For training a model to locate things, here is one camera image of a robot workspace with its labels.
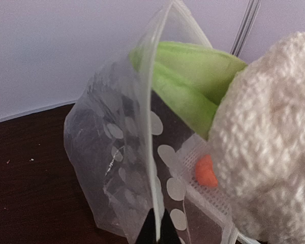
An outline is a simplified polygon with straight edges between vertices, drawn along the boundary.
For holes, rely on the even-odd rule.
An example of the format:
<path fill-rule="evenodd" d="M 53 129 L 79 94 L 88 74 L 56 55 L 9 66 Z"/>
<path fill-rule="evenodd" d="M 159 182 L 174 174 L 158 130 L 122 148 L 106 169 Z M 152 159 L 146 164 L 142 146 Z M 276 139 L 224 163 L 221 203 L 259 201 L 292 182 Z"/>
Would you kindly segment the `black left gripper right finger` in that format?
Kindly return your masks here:
<path fill-rule="evenodd" d="M 181 244 L 168 210 L 164 211 L 160 230 L 160 244 Z"/>

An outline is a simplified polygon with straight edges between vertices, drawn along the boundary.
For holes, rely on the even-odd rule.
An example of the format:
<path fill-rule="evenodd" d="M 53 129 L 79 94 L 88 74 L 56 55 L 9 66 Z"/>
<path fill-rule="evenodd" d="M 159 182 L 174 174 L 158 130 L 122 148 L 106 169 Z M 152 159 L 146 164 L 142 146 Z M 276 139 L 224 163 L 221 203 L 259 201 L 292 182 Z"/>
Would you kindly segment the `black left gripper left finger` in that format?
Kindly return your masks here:
<path fill-rule="evenodd" d="M 155 212 L 151 208 L 146 216 L 146 219 L 142 225 L 140 233 L 136 239 L 135 244 L 156 244 L 156 221 Z"/>

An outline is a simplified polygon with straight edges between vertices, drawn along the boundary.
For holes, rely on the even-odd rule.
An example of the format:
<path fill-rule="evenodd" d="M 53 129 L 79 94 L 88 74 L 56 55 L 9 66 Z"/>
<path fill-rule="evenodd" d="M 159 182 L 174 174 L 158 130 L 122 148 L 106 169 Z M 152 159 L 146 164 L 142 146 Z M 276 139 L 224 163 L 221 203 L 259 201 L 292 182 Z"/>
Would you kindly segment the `clear polka dot zip bag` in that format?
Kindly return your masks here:
<path fill-rule="evenodd" d="M 210 147 L 152 90 L 160 43 L 211 43 L 182 1 L 168 1 L 132 47 L 89 80 L 66 117 L 64 146 L 98 228 L 129 243 L 235 243 L 231 208 L 218 188 L 198 185 L 195 164 Z M 152 229 L 141 229 L 152 213 Z"/>

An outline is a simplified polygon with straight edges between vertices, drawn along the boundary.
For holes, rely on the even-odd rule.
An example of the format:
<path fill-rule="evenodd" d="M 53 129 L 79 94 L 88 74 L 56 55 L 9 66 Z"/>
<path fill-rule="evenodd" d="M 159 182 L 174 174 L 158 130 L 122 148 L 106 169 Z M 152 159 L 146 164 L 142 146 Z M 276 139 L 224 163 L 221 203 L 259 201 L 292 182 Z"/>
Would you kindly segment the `white toy cauliflower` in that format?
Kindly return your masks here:
<path fill-rule="evenodd" d="M 211 150 L 196 165 L 214 180 L 239 231 L 305 243 L 305 32 L 246 64 L 197 44 L 157 45 L 152 89 Z"/>

